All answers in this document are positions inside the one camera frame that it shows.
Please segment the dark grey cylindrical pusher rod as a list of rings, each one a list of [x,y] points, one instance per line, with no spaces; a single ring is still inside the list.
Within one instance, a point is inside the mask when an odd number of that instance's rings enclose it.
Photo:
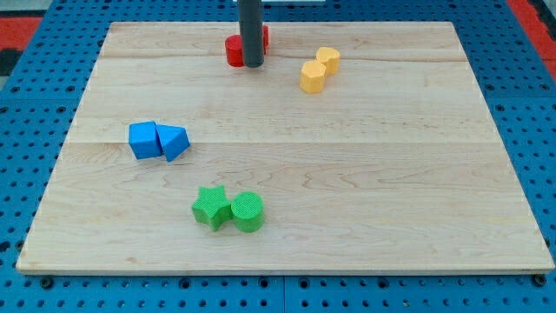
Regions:
[[[238,0],[237,8],[243,63],[258,68],[264,63],[261,0]]]

